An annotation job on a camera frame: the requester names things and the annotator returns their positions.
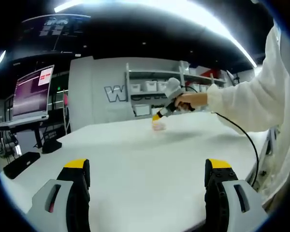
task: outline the ceiling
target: ceiling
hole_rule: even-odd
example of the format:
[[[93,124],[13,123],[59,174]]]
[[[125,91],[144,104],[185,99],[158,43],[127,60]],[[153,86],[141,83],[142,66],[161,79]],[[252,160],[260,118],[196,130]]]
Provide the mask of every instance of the ceiling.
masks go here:
[[[23,20],[53,14],[53,8],[63,2],[29,0],[9,3],[4,21],[0,20],[0,51],[13,49],[15,35]],[[262,63],[266,36],[273,26],[272,18],[262,5],[253,4],[250,0],[195,2],[220,19],[255,62]],[[79,41],[84,47],[82,56],[91,55],[94,59],[153,57],[186,60],[194,67],[201,65],[233,73],[252,68],[230,41],[159,10],[112,3],[99,7],[80,5],[62,13],[91,16]],[[16,79],[22,75],[48,64],[55,64],[55,72],[66,71],[72,58],[75,58],[73,54],[52,54],[6,63],[0,68],[0,98],[13,93]]]

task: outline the desk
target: desk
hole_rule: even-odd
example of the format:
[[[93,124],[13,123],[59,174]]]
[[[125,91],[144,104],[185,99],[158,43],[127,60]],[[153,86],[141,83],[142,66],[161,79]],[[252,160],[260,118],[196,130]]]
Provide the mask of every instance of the desk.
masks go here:
[[[31,197],[67,162],[87,158],[92,232],[182,232],[205,219],[205,160],[227,160],[247,179],[256,157],[246,136],[214,114],[175,115],[164,123],[163,131],[153,131],[151,119],[90,125],[60,138],[60,150],[42,155],[16,179],[0,175],[26,212]],[[267,133],[249,134],[258,153]]]
[[[0,124],[0,131],[10,131],[12,134],[26,130],[34,131],[35,140],[37,141],[37,147],[40,148],[42,147],[42,141],[40,137],[39,127],[44,120],[45,119],[41,118],[41,120],[36,120],[34,122],[16,125]]]

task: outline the laptop screen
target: laptop screen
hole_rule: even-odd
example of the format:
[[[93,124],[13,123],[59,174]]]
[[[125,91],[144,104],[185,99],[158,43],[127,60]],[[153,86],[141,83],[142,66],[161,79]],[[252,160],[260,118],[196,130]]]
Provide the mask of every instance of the laptop screen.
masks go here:
[[[13,116],[47,111],[48,90],[54,66],[32,72],[16,83]]]

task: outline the white sleeve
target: white sleeve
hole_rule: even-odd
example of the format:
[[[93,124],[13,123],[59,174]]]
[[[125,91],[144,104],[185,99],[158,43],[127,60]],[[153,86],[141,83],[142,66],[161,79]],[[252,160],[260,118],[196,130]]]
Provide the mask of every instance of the white sleeve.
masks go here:
[[[207,91],[210,110],[232,120],[245,131],[265,131],[283,122],[286,70],[275,34],[276,31],[272,28],[266,40],[262,71],[258,76],[250,82],[224,89],[212,85]]]

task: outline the storage bin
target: storage bin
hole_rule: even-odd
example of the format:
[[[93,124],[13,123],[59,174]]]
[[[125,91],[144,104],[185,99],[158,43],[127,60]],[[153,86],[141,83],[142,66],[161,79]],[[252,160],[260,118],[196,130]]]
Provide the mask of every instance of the storage bin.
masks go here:
[[[142,116],[142,115],[149,115],[150,114],[150,105],[147,104],[136,104],[133,106],[135,115]]]
[[[207,91],[206,86],[205,85],[200,85],[200,92],[206,93],[206,91]]]
[[[189,73],[191,75],[196,75],[197,74],[197,70],[195,68],[189,68]]]
[[[142,87],[144,92],[156,92],[157,91],[157,81],[145,81]]]
[[[158,81],[157,84],[158,84],[158,91],[164,92],[167,82],[166,81]]]
[[[199,84],[191,83],[189,86],[190,86],[191,88],[195,89],[198,93],[200,92],[200,85],[199,85]],[[187,88],[187,91],[189,91],[189,92],[194,92],[194,90],[191,89],[191,88]]]
[[[189,74],[190,64],[187,61],[183,61],[183,60],[181,60],[179,63],[180,63],[180,67],[182,68],[182,72],[184,74]]]
[[[141,92],[141,84],[130,84],[131,93]]]

